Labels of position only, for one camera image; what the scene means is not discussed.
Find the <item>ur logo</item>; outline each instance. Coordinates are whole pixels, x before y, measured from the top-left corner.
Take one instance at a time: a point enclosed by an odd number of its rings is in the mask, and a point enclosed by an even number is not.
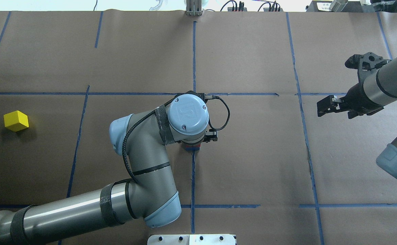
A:
[[[194,111],[194,104],[192,103],[182,104],[177,108],[177,111],[181,122],[186,122],[197,117]]]

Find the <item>metal stand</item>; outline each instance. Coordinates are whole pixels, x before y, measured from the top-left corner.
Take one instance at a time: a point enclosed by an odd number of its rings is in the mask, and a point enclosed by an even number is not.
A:
[[[186,0],[186,15],[200,16],[202,14],[202,0]]]

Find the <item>black strap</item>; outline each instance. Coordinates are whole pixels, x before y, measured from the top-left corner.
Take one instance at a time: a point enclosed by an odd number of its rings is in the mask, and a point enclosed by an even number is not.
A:
[[[156,166],[153,166],[153,167],[149,167],[149,168],[146,168],[146,169],[143,169],[143,170],[138,170],[138,171],[133,172],[133,174],[135,176],[136,175],[140,175],[140,174],[147,174],[147,173],[162,169],[162,168],[164,168],[166,166],[170,166],[170,162],[159,164],[159,165],[156,165]]]
[[[124,224],[124,222],[121,223],[118,221],[115,211],[112,209],[111,191],[115,184],[116,183],[110,183],[103,187],[100,192],[100,210],[102,211],[102,217],[105,220],[106,225],[110,227]]]
[[[126,183],[126,205],[127,205],[127,210],[129,211],[130,216],[132,219],[137,219],[137,216],[133,213],[132,206],[130,205],[130,200],[129,200],[129,182]]]
[[[11,239],[16,245],[31,245],[25,234],[25,228],[23,226],[23,220],[25,218],[26,212],[29,208],[35,205],[28,206],[26,208],[18,210],[11,221]]]
[[[167,116],[167,110],[164,105],[155,109],[156,121],[158,121],[159,135],[164,145],[175,143],[173,134],[170,129],[170,122]]]

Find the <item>yellow cube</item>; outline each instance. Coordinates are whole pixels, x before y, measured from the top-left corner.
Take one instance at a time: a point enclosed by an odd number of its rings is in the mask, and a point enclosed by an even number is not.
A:
[[[14,132],[27,129],[29,127],[28,116],[20,111],[3,115],[3,120],[5,122],[5,127]]]

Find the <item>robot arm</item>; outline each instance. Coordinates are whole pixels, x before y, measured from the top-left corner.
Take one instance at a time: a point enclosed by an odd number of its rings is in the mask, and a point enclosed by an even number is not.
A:
[[[113,121],[111,142],[118,154],[129,156],[133,179],[15,213],[0,211],[0,245],[46,244],[141,217],[151,228],[176,220],[181,206],[165,145],[205,141],[205,101],[214,98],[188,92],[169,107]]]
[[[397,58],[389,61],[373,53],[355,54],[345,66],[358,70],[359,83],[338,99],[328,96],[317,103],[318,116],[348,111],[348,118],[373,115],[397,100]],[[397,179],[397,138],[376,160],[377,165]]]

